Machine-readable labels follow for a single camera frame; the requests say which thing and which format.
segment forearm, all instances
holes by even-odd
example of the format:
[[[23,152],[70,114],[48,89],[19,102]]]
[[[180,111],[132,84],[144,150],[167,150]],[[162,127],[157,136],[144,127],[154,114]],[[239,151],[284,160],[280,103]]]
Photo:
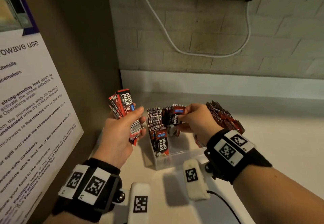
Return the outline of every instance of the forearm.
[[[249,165],[233,187],[257,224],[316,224],[324,220],[324,200],[274,168]]]
[[[56,216],[50,215],[43,224],[93,224],[90,221],[86,221],[76,217],[70,213],[62,212]]]

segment person's left hand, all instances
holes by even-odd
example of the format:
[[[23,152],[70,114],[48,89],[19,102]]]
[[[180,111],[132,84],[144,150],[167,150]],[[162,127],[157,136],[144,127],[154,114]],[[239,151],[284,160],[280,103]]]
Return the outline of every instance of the person's left hand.
[[[146,118],[142,116],[143,112],[144,108],[140,107],[117,120],[111,111],[103,128],[101,143],[93,158],[120,169],[133,151],[133,145],[129,142],[131,125],[138,119],[141,124],[145,122]],[[145,134],[146,129],[143,128],[139,139]]]

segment hand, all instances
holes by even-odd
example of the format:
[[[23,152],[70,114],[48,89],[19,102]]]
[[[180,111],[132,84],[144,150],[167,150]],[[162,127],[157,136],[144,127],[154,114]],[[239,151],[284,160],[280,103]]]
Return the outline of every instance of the hand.
[[[128,141],[131,134],[131,125],[138,119],[141,124],[145,122],[145,117],[142,116],[143,112],[144,108],[140,107],[117,120],[111,111],[103,128],[101,143],[93,158],[120,169],[133,151],[133,145]],[[139,139],[145,133],[146,129],[143,128]]]
[[[179,115],[178,118],[185,123],[179,124],[177,128],[182,132],[195,133],[204,145],[215,133],[223,129],[215,122],[207,106],[202,104],[187,106],[184,115]]]

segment power cord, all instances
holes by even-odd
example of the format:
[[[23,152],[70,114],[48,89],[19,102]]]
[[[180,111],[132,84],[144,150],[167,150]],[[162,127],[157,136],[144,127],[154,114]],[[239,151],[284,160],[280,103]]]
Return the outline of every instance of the power cord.
[[[159,16],[156,14],[156,12],[154,11],[153,7],[151,6],[150,2],[148,0],[146,0],[148,6],[150,7],[151,11],[153,12],[153,14],[155,15],[156,19],[158,20],[158,22],[160,23],[162,29],[164,30],[164,33],[166,34],[169,42],[172,44],[172,46],[174,47],[174,49],[181,53],[181,54],[185,54],[185,55],[190,55],[190,56],[199,56],[199,57],[208,57],[208,58],[226,58],[226,57],[230,57],[233,56],[237,53],[239,53],[248,43],[250,36],[251,36],[251,23],[250,23],[250,17],[249,17],[249,1],[247,1],[246,3],[246,12],[245,12],[245,18],[246,18],[246,24],[248,26],[248,35],[245,39],[245,42],[243,43],[243,45],[236,50],[235,52],[231,53],[231,54],[227,54],[227,55],[210,55],[210,54],[200,54],[200,53],[190,53],[190,52],[186,52],[186,51],[181,51],[179,50],[176,45],[173,43],[173,41],[171,40],[167,30],[165,29],[162,21],[160,20]]]
[[[240,220],[239,220],[239,218],[237,217],[237,215],[235,214],[235,212],[234,212],[234,210],[231,208],[231,206],[229,206],[229,204],[225,201],[225,199],[224,198],[222,198],[221,197],[221,195],[219,195],[219,194],[217,194],[217,193],[214,193],[213,191],[207,191],[207,193],[209,193],[209,194],[214,194],[214,195],[216,195],[217,197],[219,197],[228,207],[229,207],[229,209],[232,211],[232,213],[233,213],[233,215],[235,216],[235,218],[237,219],[237,221],[238,221],[238,223],[239,224],[242,224],[241,222],[240,222]]]

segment microwave picture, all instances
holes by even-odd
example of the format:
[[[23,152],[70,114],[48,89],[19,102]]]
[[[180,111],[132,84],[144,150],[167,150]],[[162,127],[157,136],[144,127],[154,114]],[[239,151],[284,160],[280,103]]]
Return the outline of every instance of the microwave picture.
[[[21,0],[0,0],[0,32],[31,27]]]

